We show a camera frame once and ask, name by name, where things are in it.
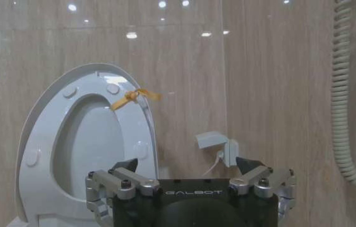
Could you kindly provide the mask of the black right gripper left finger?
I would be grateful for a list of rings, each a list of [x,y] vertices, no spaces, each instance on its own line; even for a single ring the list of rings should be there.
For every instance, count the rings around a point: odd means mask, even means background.
[[[85,205],[99,225],[121,224],[138,216],[138,203],[159,197],[159,182],[138,175],[135,158],[117,162],[109,170],[95,170],[85,177]]]

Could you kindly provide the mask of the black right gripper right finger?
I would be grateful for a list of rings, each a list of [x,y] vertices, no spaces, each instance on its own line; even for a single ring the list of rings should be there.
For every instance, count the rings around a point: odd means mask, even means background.
[[[282,225],[295,205],[295,175],[273,170],[258,160],[237,157],[241,176],[227,181],[229,197],[245,215],[246,225]]]

